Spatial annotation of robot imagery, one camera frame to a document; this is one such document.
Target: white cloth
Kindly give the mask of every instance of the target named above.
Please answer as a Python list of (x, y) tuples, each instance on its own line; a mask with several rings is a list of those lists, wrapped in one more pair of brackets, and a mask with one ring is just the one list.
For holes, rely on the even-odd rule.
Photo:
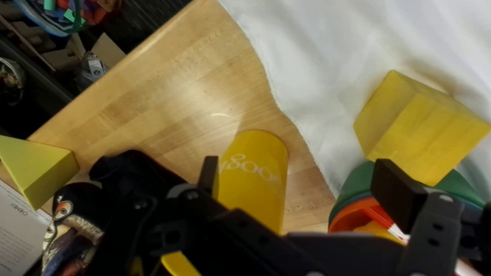
[[(221, 0), (258, 52), (278, 106), (338, 195), (364, 161), (353, 121), (390, 69), (491, 121), (488, 0)], [(491, 136), (459, 165), (491, 199)]]

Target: screw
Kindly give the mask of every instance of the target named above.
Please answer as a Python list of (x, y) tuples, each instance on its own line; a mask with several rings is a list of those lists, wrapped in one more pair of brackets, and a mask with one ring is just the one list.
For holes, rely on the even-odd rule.
[(200, 193), (192, 190), (186, 195), (188, 201), (194, 201), (194, 199), (198, 199), (200, 198)]
[(146, 199), (135, 201), (135, 204), (134, 204), (134, 207), (137, 210), (146, 208), (148, 205), (149, 205), (149, 202)]

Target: wooden surface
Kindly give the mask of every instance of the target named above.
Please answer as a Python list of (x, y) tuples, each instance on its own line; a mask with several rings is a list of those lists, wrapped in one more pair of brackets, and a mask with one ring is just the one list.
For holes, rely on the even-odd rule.
[(286, 230), (326, 231), (333, 198), (261, 61), (215, 0), (195, 0), (29, 139), (76, 152), (83, 172), (106, 153), (140, 149), (195, 182), (206, 155), (244, 129), (290, 149)]

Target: yellow block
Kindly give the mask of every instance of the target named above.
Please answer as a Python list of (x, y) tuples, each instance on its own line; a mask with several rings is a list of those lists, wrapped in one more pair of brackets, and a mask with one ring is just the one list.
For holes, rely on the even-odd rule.
[(395, 70), (355, 121), (369, 159), (390, 158), (427, 185), (436, 185), (490, 129), (458, 100)]
[(0, 159), (33, 208), (40, 208), (79, 172), (77, 159), (66, 149), (2, 135)]

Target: yellow cylinder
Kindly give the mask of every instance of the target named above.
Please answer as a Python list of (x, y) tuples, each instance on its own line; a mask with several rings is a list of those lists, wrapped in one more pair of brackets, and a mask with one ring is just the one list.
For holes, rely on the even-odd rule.
[(214, 196), (227, 208), (243, 208), (270, 230), (283, 227), (289, 150), (273, 133), (246, 130), (220, 159)]

